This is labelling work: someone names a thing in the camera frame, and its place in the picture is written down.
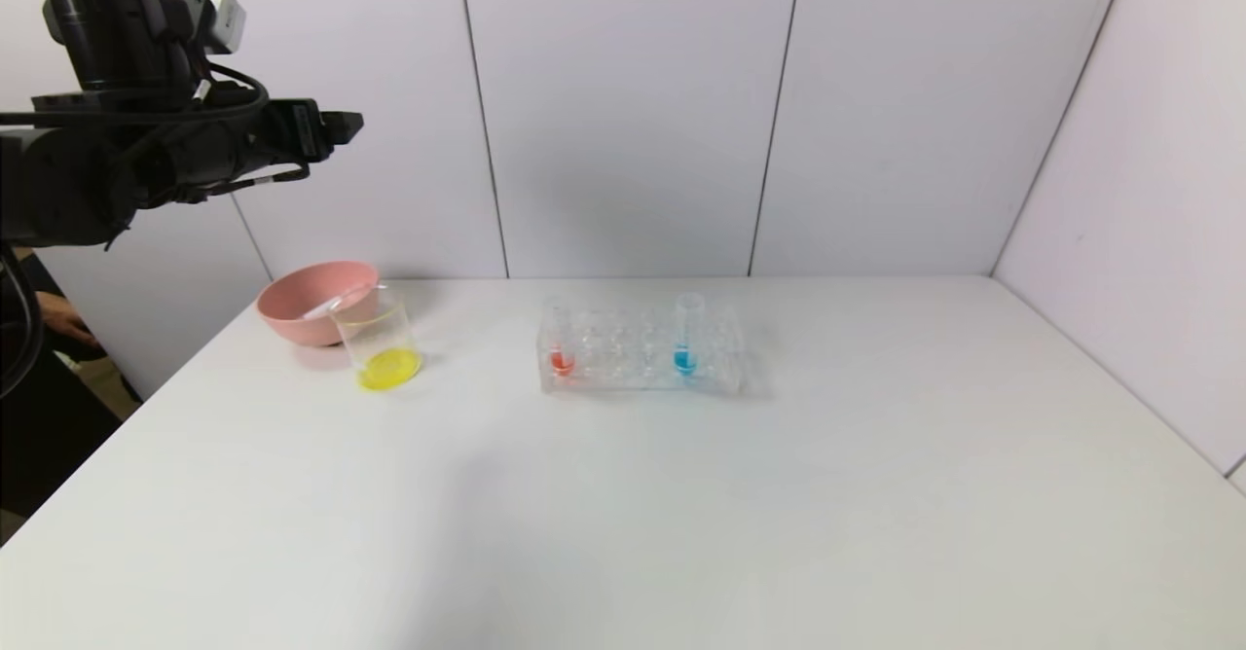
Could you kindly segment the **bystander bare hand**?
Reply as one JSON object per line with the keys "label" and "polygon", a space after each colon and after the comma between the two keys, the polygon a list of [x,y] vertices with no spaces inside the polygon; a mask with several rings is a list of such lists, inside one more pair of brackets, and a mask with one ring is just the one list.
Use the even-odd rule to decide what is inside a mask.
{"label": "bystander bare hand", "polygon": [[39,308],[44,313],[44,323],[54,334],[88,347],[98,347],[97,337],[93,336],[81,314],[66,298],[49,294],[49,291],[36,291],[36,298]]}

